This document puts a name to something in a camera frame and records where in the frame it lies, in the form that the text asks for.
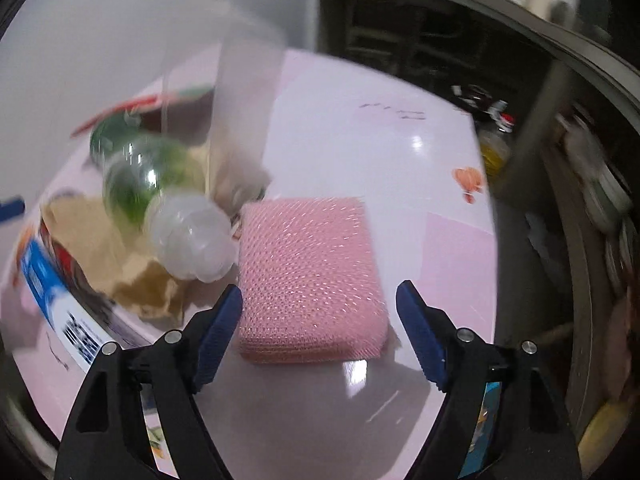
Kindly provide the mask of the cooking oil bottle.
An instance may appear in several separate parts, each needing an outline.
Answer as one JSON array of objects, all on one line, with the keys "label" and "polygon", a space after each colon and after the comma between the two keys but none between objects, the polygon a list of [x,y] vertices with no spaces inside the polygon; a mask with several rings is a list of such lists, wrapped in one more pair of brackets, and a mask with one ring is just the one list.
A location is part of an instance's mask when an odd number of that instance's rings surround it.
[{"label": "cooking oil bottle", "polygon": [[487,110],[488,122],[478,130],[480,154],[485,167],[487,181],[492,183],[511,156],[514,117],[506,111],[508,103],[503,100],[492,103]]}]

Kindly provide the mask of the clear plastic container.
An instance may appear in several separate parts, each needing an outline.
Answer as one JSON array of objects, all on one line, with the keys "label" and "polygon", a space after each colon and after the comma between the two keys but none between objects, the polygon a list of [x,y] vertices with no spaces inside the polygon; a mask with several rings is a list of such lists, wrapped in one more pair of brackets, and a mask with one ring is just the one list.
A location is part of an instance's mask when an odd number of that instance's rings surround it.
[{"label": "clear plastic container", "polygon": [[207,192],[225,210],[259,200],[270,183],[262,156],[285,51],[279,27],[229,1],[170,14],[160,130],[204,148]]}]

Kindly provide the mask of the pink balloon tablecloth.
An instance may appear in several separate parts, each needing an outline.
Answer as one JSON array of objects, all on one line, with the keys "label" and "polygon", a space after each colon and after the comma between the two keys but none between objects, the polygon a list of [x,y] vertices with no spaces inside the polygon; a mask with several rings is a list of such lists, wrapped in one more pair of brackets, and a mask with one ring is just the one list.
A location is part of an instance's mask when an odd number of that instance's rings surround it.
[{"label": "pink balloon tablecloth", "polygon": [[494,338],[471,117],[261,44],[200,47],[82,140],[12,252],[1,324],[59,479],[440,479],[444,354],[416,299]]}]

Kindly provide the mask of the blue toothpaste box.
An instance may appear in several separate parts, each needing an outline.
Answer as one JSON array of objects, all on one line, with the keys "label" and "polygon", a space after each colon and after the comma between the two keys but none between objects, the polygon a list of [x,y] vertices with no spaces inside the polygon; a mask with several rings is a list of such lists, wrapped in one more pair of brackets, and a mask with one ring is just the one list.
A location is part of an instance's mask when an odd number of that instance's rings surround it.
[{"label": "blue toothpaste box", "polygon": [[115,313],[115,306],[93,292],[67,284],[38,238],[21,256],[21,271],[43,317],[84,373],[110,341],[124,349],[149,344]]}]

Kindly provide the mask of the brown paper napkin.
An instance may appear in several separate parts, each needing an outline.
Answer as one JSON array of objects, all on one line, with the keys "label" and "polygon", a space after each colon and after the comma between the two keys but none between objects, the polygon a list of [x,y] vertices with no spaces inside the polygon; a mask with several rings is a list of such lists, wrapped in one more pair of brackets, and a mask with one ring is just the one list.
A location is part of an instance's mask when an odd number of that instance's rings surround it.
[{"label": "brown paper napkin", "polygon": [[58,196],[40,214],[95,292],[142,320],[183,320],[188,283],[170,275],[137,237],[123,236],[99,197]]}]

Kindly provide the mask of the green plastic bottle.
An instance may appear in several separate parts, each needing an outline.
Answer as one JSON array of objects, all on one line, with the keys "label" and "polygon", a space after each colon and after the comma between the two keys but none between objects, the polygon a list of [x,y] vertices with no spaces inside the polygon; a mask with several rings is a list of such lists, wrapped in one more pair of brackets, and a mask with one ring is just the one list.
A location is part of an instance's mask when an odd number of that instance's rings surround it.
[{"label": "green plastic bottle", "polygon": [[213,283],[230,271],[231,221],[206,194],[206,173],[186,144],[143,129],[137,114],[117,112],[93,127],[89,153],[123,237],[181,281]]}]

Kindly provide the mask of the pink mesh sponge pad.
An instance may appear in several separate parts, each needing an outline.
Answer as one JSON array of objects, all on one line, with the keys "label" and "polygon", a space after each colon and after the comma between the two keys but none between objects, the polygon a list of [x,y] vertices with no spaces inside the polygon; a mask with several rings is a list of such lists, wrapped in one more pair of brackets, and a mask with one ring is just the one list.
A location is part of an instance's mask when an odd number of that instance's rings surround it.
[{"label": "pink mesh sponge pad", "polygon": [[382,356],[388,310],[358,198],[278,198],[241,212],[238,349],[258,364]]}]

